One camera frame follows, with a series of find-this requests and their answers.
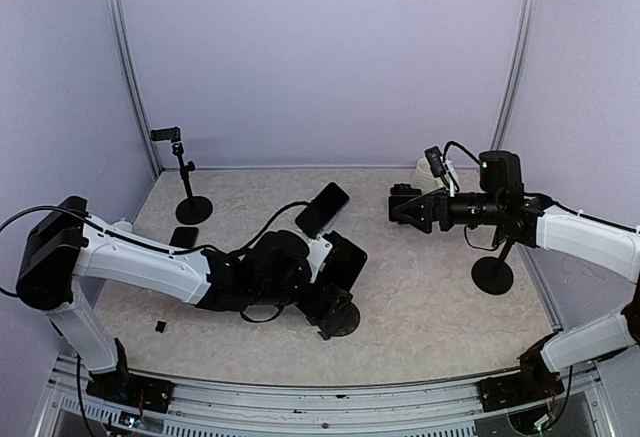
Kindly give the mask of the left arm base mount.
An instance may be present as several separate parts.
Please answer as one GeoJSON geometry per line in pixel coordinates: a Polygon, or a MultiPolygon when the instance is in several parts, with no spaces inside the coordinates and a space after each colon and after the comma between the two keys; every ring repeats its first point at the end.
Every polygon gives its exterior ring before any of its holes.
{"type": "Polygon", "coordinates": [[[124,379],[95,376],[87,385],[92,397],[142,411],[166,414],[174,391],[168,380],[131,374],[124,379]]]}

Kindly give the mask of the black phone from tall stand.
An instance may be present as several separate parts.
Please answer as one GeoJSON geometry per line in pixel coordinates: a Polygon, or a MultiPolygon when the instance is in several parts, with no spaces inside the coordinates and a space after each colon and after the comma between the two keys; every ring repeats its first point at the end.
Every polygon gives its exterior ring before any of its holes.
{"type": "Polygon", "coordinates": [[[199,236],[199,229],[193,226],[176,227],[170,238],[169,245],[180,249],[192,249],[195,247],[199,236]]]}

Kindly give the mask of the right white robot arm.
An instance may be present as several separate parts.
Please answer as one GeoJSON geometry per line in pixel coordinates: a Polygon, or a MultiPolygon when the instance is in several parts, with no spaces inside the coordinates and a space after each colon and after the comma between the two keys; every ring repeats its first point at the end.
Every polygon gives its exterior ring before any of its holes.
{"type": "MultiPolygon", "coordinates": [[[[608,269],[632,284],[639,281],[639,232],[631,227],[571,210],[553,198],[528,193],[519,157],[509,151],[485,151],[479,166],[477,192],[460,192],[440,150],[425,152],[432,174],[447,187],[412,195],[396,189],[389,198],[391,220],[409,224],[425,234],[456,225],[492,226],[497,257],[483,257],[473,266],[475,285],[492,295],[506,293],[513,272],[506,263],[511,247],[559,252],[608,269]]],[[[608,358],[639,342],[639,299],[569,331],[560,331],[534,345],[520,358],[523,370],[513,376],[511,390],[523,401],[546,389],[551,375],[585,361],[608,358]]]]}

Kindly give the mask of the black round base phone stand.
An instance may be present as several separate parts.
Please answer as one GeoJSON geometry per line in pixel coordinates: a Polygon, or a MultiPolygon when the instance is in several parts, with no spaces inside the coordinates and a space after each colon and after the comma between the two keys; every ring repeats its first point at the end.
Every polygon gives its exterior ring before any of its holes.
{"type": "Polygon", "coordinates": [[[339,309],[334,309],[333,311],[326,314],[320,321],[322,321],[323,319],[329,316],[333,316],[335,314],[345,316],[344,327],[343,327],[344,335],[342,337],[350,335],[358,328],[360,324],[360,312],[354,303],[350,302],[349,304],[346,304],[345,306],[339,309]]]}

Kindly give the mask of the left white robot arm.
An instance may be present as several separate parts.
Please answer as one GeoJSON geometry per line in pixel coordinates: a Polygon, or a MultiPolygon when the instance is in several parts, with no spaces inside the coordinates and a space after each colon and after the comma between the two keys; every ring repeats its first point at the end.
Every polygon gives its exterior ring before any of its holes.
{"type": "Polygon", "coordinates": [[[45,218],[28,234],[14,290],[8,297],[47,315],[76,351],[91,384],[121,402],[140,391],[123,344],[93,313],[78,278],[98,278],[168,295],[195,308],[237,313],[254,306],[278,313],[296,307],[328,340],[359,319],[351,289],[366,253],[332,231],[304,239],[292,231],[262,230],[249,245],[225,253],[211,244],[189,249],[134,234],[129,223],[109,224],[71,196],[57,206],[25,209],[45,218]]]}

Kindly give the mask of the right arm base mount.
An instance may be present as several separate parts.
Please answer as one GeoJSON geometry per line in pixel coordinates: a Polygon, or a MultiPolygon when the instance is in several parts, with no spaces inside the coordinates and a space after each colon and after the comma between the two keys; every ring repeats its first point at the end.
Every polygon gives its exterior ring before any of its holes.
{"type": "Polygon", "coordinates": [[[522,374],[486,378],[476,384],[484,412],[517,407],[562,394],[564,384],[558,377],[533,381],[522,374]]]}

